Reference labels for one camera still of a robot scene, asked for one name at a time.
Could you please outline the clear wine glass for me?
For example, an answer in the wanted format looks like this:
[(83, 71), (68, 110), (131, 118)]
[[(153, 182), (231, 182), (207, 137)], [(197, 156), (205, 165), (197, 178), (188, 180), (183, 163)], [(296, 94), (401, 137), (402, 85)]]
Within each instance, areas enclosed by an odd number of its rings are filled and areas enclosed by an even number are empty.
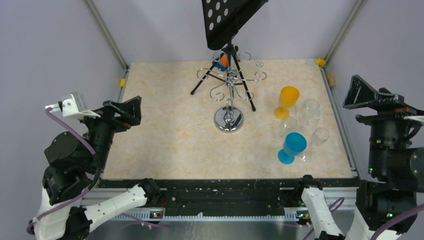
[(301, 161), (307, 162), (312, 159), (314, 151), (327, 142), (330, 132), (325, 127), (318, 127), (310, 136), (306, 149), (298, 156)]
[(278, 127), (278, 134), (285, 138), (288, 134), (294, 132), (298, 127), (298, 121), (292, 116), (284, 117)]
[(298, 113), (298, 120), (304, 126), (317, 124), (321, 118), (321, 105), (312, 98), (305, 100)]

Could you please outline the clear wine glass back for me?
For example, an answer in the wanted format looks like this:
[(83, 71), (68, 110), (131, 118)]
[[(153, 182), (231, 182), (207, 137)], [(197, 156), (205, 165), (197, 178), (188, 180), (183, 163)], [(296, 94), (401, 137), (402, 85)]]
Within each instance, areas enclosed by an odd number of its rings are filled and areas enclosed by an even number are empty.
[(306, 149), (298, 156), (301, 161), (307, 162), (312, 159), (314, 151), (327, 142), (330, 132), (325, 127), (318, 127), (310, 136)]

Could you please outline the yellow plastic wine glass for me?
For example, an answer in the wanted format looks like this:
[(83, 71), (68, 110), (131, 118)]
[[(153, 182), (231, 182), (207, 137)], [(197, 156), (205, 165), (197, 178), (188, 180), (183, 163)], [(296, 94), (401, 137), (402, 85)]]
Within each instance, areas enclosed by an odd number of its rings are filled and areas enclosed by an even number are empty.
[(293, 107), (300, 97), (299, 90), (294, 86), (285, 86), (281, 89), (278, 103), (279, 107), (274, 110), (274, 115), (278, 119), (283, 119), (290, 115), (289, 109)]

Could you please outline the blue plastic wine glass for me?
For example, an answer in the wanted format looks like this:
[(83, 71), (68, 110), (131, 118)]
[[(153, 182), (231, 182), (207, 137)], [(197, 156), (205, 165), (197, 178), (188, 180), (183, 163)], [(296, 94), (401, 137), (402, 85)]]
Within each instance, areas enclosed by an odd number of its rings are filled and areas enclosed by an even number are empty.
[(283, 148), (277, 154), (278, 160), (285, 165), (290, 165), (306, 148), (306, 138), (301, 133), (291, 132), (286, 136)]

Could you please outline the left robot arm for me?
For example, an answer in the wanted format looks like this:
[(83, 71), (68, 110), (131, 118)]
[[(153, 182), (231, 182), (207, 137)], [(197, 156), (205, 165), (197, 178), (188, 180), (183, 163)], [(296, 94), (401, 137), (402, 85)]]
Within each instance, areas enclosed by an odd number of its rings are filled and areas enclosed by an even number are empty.
[(44, 150), (48, 161), (42, 178), (41, 204), (26, 232), (38, 240), (83, 240), (103, 223), (128, 210), (154, 207), (161, 190), (151, 178), (103, 202), (81, 206), (100, 181), (116, 133), (138, 126), (142, 98), (107, 100), (90, 110), (78, 92), (47, 105), (45, 114), (64, 127)]

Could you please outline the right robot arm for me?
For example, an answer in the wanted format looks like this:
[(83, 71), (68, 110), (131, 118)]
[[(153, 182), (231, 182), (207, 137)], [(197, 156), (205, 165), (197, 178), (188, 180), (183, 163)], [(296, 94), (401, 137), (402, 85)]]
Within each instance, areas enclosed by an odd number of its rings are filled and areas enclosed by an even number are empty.
[(424, 206), (424, 150), (412, 138), (424, 126), (424, 112), (405, 103), (402, 95), (373, 88), (353, 75), (343, 102), (348, 110), (370, 108), (375, 115), (356, 115), (370, 126), (368, 172), (356, 191), (353, 222), (342, 233), (325, 200), (322, 184), (310, 175), (299, 181), (293, 200), (306, 206), (318, 240), (396, 240), (406, 233)]

